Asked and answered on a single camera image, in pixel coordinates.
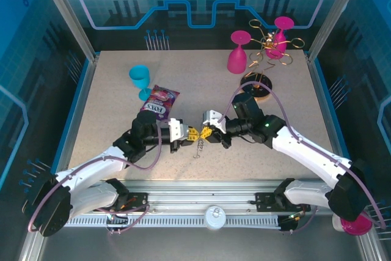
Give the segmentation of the purple Fox's berries candy bag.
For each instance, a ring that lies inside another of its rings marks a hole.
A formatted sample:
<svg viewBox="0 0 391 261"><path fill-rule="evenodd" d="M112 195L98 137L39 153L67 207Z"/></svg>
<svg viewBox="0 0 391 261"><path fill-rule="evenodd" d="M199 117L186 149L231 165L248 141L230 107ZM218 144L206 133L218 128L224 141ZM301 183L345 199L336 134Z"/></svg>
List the purple Fox's berries candy bag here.
<svg viewBox="0 0 391 261"><path fill-rule="evenodd" d="M140 110L153 112L157 120L166 120L169 118L169 113L179 95L180 92L176 90L155 84Z"/></svg>

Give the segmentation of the blue plastic wine goblet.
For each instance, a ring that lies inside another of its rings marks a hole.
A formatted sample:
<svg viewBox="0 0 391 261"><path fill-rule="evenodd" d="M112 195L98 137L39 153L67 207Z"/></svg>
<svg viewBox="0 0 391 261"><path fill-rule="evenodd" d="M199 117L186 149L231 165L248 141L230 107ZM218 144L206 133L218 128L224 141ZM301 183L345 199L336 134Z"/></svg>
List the blue plastic wine goblet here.
<svg viewBox="0 0 391 261"><path fill-rule="evenodd" d="M139 99L146 101L152 92L151 88L149 88L150 72L148 67L145 65L135 65L130 69L129 77L134 86L140 89Z"/></svg>

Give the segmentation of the pink plastic wine goblet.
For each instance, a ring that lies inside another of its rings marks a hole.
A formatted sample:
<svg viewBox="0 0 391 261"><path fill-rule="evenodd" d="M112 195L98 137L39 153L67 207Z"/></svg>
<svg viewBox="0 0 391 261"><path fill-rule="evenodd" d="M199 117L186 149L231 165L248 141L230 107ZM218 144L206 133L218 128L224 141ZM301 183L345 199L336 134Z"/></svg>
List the pink plastic wine goblet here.
<svg viewBox="0 0 391 261"><path fill-rule="evenodd" d="M231 40L237 47L228 57L227 69L230 73L241 74L246 70L247 65L247 54L242 46L250 42L251 36L246 31L238 30L231 34Z"/></svg>
<svg viewBox="0 0 391 261"><path fill-rule="evenodd" d="M294 21L289 17L277 17L274 21L277 30L268 33L266 38L266 55L270 59L281 59L287 48L287 38L284 35L286 30L292 29Z"/></svg>

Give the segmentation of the white round knob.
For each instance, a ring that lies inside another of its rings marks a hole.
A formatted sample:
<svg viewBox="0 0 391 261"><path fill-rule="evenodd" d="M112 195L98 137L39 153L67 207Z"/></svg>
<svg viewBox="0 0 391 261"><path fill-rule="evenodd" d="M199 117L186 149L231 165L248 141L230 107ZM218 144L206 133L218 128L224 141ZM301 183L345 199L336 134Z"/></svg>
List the white round knob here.
<svg viewBox="0 0 391 261"><path fill-rule="evenodd" d="M225 211L219 206L210 206L204 214L205 225L210 230L219 230L224 227L227 217Z"/></svg>

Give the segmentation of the pink plastic cup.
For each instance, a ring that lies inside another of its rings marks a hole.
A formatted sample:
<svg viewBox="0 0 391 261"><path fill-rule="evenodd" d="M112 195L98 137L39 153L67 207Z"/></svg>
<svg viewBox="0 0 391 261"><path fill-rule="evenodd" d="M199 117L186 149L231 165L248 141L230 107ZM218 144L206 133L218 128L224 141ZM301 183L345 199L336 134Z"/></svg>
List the pink plastic cup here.
<svg viewBox="0 0 391 261"><path fill-rule="evenodd" d="M368 219L367 215L359 215L355 221L347 221L336 214L333 214L332 225L338 232L345 232L350 235L359 236L369 232L373 223Z"/></svg>

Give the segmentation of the aluminium mounting rail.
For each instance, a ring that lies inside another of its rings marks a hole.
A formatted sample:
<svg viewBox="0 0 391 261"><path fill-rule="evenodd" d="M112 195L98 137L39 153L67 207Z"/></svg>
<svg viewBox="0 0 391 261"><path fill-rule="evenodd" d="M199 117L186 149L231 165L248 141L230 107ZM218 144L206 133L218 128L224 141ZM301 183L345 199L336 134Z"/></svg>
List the aluminium mounting rail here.
<svg viewBox="0 0 391 261"><path fill-rule="evenodd" d="M358 213L369 203L359 184L342 181L335 188L319 180L261 181L154 181L125 180L125 188L134 193L147 193L148 202L159 212L200 211L207 205L220 204L229 211L257 211L255 193L274 193L292 204L317 205L335 213L347 209Z"/></svg>

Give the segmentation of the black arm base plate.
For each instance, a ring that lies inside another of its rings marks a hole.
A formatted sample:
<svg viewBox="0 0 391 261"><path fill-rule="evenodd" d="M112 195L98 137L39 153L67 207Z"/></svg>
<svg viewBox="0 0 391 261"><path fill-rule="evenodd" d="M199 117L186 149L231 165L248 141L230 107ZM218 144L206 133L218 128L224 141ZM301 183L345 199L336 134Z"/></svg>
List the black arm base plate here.
<svg viewBox="0 0 391 261"><path fill-rule="evenodd" d="M108 207L98 208L95 211L111 214L125 214L132 212L144 212L148 205L147 193L120 194L117 200Z"/></svg>
<svg viewBox="0 0 391 261"><path fill-rule="evenodd" d="M307 204L292 204L285 198L278 200L274 193L255 193L255 206L258 212L305 212L312 208Z"/></svg>

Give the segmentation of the aluminium frame post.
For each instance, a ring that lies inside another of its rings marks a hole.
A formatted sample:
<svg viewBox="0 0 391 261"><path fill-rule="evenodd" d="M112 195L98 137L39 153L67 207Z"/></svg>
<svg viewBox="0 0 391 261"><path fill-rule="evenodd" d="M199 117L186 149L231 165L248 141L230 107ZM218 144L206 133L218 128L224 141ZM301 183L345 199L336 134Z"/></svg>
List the aluminium frame post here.
<svg viewBox="0 0 391 261"><path fill-rule="evenodd" d="M63 19L65 20L68 28L71 30L75 40L77 41L82 52L86 56L89 62L96 61L96 54L91 45L81 23L79 22L73 8L68 0L53 0Z"/></svg>
<svg viewBox="0 0 391 261"><path fill-rule="evenodd" d="M318 54L320 53L322 47L324 46L326 40L330 36L333 28L337 24L337 21L339 20L341 14L343 13L344 9L346 8L347 4L349 3L349 0L335 0L329 13L327 14L327 17L320 27L320 30L318 31L310 49L309 49L309 56L308 56L308 62L314 63L315 59L317 58Z"/></svg>

